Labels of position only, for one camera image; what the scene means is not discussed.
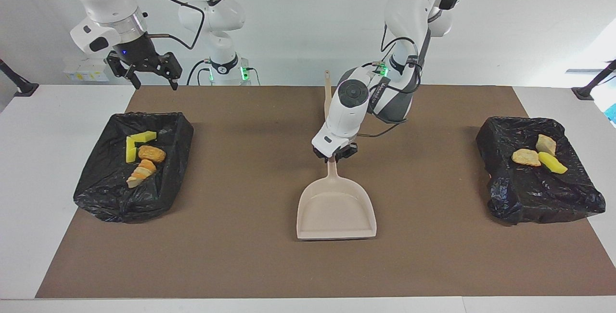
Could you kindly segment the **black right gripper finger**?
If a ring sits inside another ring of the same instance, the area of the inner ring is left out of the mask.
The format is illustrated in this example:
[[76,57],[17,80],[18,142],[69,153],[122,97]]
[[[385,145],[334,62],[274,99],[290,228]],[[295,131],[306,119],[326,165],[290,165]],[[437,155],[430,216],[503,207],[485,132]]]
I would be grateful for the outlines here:
[[183,69],[173,52],[167,52],[161,56],[161,67],[162,76],[167,79],[171,88],[176,91]]
[[139,90],[141,87],[141,81],[136,75],[136,67],[135,65],[130,65],[128,68],[125,67],[120,59],[120,56],[115,51],[110,51],[106,57],[106,63],[111,69],[111,72],[117,78],[124,78],[133,85],[136,90]]

